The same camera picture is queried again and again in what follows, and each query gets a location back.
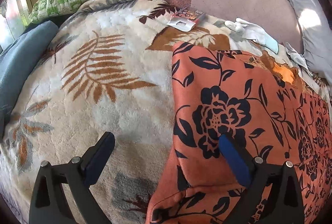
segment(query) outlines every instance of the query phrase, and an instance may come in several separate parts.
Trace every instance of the leaf-patterned blanket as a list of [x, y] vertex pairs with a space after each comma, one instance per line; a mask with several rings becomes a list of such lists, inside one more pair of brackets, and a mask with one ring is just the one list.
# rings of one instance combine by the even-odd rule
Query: leaf-patterned blanket
[[[278, 55], [268, 51], [270, 58], [211, 16], [184, 33], [166, 26], [175, 10], [163, 0], [92, 0], [62, 25], [26, 80], [0, 144], [0, 193], [22, 223], [40, 162], [81, 156], [105, 131], [116, 148], [90, 190], [112, 223], [144, 223], [172, 145], [178, 66], [171, 50], [179, 41], [263, 55], [271, 71], [329, 103], [326, 86], [301, 72], [283, 46]], [[193, 75], [178, 82], [187, 87]]]

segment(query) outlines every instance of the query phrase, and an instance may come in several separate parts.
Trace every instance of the gray fabric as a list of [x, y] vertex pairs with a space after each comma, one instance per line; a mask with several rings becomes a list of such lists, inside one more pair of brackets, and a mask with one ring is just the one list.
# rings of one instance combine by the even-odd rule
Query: gray fabric
[[322, 7], [318, 0], [289, 1], [300, 24], [304, 46], [303, 56], [309, 70], [325, 77], [332, 85], [332, 57], [330, 56], [332, 32]]
[[47, 21], [20, 36], [0, 55], [0, 141], [25, 80], [59, 28]]

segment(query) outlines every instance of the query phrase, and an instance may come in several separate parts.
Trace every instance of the orange floral fabric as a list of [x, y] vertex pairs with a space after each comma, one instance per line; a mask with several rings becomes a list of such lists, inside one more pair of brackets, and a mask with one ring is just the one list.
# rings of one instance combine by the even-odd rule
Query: orange floral fabric
[[[281, 78], [247, 52], [210, 51], [186, 42], [173, 47], [173, 147], [146, 224], [225, 220], [244, 191], [218, 149], [225, 132], [253, 157], [293, 162], [305, 223], [316, 218], [332, 181], [328, 106]], [[259, 219], [269, 190], [249, 223]]]

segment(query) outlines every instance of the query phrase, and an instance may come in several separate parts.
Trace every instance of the metal bolt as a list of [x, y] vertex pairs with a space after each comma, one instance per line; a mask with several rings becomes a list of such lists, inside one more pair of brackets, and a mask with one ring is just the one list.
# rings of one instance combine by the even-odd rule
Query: metal bolt
[[80, 157], [73, 157], [73, 158], [71, 159], [71, 162], [75, 164], [75, 163], [79, 163], [80, 160], [81, 160]]
[[293, 167], [293, 163], [290, 161], [286, 161], [286, 166], [291, 168]]
[[256, 157], [255, 162], [258, 163], [258, 164], [262, 164], [264, 161], [261, 157]]
[[43, 160], [43, 161], [40, 163], [40, 166], [42, 166], [42, 167], [46, 167], [48, 164], [49, 164], [49, 162], [48, 162], [47, 160]]

